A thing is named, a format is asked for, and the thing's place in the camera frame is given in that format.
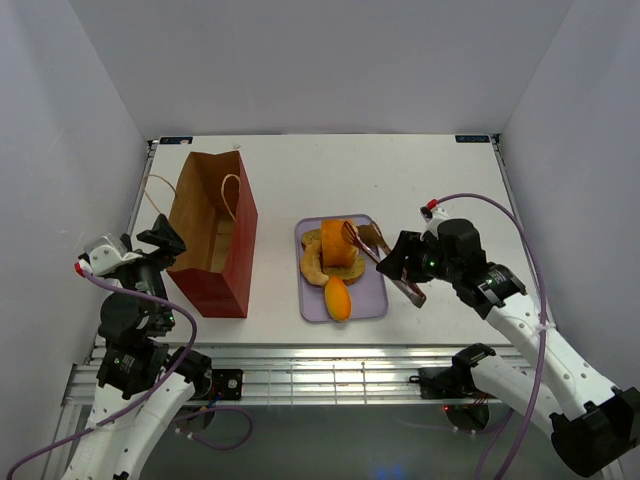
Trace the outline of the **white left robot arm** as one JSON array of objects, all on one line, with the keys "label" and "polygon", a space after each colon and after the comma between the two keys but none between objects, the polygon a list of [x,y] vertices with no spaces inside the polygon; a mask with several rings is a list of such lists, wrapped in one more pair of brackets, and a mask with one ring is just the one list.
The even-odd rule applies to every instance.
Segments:
[{"label": "white left robot arm", "polygon": [[127,234],[106,234],[87,245],[76,272],[109,291],[98,334],[106,352],[86,434],[63,474],[66,479],[136,479],[172,417],[212,387],[208,357],[190,345],[169,351],[161,339],[184,308],[169,301],[162,273],[186,245],[160,214],[137,235],[153,246],[134,249]]}]

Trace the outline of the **pale curved bread roll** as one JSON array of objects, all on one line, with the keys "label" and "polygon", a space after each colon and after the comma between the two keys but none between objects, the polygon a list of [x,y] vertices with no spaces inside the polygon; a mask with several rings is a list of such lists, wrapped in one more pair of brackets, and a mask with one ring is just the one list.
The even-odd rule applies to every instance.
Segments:
[{"label": "pale curved bread roll", "polygon": [[300,260],[300,271],[309,284],[324,287],[329,281],[329,276],[322,270],[320,255],[320,240],[307,245]]}]

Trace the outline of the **metal kitchen tongs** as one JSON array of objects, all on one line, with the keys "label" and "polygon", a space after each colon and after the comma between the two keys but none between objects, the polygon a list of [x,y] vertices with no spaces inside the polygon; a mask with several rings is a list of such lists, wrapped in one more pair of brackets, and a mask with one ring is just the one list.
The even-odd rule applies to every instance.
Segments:
[{"label": "metal kitchen tongs", "polygon": [[[381,258],[374,250],[374,247],[378,248],[385,255],[391,253],[391,248],[375,221],[370,221],[368,224],[359,226],[354,226],[350,222],[344,221],[341,227],[341,235],[345,241],[357,247],[375,265],[381,262]],[[392,284],[400,290],[415,307],[421,308],[426,303],[427,297],[424,292],[417,285],[408,282],[405,277],[402,277],[400,280],[392,280]]]}]

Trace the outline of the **red paper bag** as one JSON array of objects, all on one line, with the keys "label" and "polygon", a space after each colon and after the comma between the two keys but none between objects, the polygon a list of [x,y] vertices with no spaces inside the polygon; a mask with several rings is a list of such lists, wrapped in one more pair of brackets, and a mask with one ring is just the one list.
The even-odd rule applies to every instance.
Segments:
[{"label": "red paper bag", "polygon": [[156,155],[147,191],[186,244],[168,292],[202,318],[249,311],[258,212],[239,152]]}]

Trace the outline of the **large orange bread loaf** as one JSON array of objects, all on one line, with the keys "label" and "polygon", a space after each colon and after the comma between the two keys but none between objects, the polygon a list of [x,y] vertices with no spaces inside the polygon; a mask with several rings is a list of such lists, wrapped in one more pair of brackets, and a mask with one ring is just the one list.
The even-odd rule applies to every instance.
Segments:
[{"label": "large orange bread loaf", "polygon": [[344,223],[354,226],[350,219],[325,219],[321,222],[321,252],[324,269],[350,268],[355,263],[358,248],[343,238]]}]

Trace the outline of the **brown seeded bread slice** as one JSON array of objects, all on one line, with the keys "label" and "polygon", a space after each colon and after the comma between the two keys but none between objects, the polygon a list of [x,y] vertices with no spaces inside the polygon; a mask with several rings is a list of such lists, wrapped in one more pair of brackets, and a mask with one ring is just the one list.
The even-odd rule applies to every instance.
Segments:
[{"label": "brown seeded bread slice", "polygon": [[356,283],[366,271],[365,259],[358,255],[349,267],[326,267],[323,273],[329,277],[338,277],[347,286]]}]

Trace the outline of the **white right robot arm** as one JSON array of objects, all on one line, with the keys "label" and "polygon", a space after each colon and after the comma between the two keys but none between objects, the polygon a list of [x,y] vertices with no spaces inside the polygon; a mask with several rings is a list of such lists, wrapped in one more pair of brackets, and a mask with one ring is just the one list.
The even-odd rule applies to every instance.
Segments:
[{"label": "white right robot arm", "polygon": [[621,390],[591,369],[549,324],[524,284],[489,262],[465,219],[447,219],[424,233],[403,231],[377,270],[392,281],[449,283],[458,298],[541,370],[532,418],[550,432],[561,460],[590,477],[639,443],[639,392]]}]

